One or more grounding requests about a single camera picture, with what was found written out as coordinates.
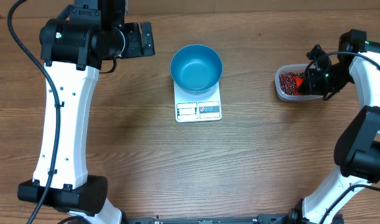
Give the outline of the orange measuring scoop blue handle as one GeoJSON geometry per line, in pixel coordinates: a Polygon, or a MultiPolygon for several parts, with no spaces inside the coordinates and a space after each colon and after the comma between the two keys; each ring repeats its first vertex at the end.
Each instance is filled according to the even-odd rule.
{"type": "Polygon", "coordinates": [[[295,95],[300,95],[299,93],[299,87],[301,86],[301,84],[303,83],[303,78],[300,78],[300,77],[294,77],[294,80],[295,80],[295,84],[296,84],[296,91],[295,91],[295,95]]]}

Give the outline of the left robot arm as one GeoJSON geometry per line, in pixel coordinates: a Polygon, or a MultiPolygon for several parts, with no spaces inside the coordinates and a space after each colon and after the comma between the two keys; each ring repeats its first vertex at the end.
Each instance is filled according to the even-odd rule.
{"type": "Polygon", "coordinates": [[[76,0],[40,31],[34,60],[46,79],[42,146],[19,200],[67,213],[67,223],[126,223],[107,198],[106,177],[86,167],[92,96],[104,61],[155,54],[149,22],[127,23],[126,1],[76,0]]]}

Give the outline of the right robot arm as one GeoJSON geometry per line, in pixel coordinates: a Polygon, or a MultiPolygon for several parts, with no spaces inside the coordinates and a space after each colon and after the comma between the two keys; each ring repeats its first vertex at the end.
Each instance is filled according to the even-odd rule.
{"type": "Polygon", "coordinates": [[[293,223],[339,223],[336,213],[363,189],[379,191],[380,181],[380,43],[368,41],[365,31],[351,29],[340,36],[338,63],[316,45],[307,58],[300,95],[329,100],[348,83],[356,87],[359,112],[336,142],[335,167],[318,188],[301,201],[293,223]]]}

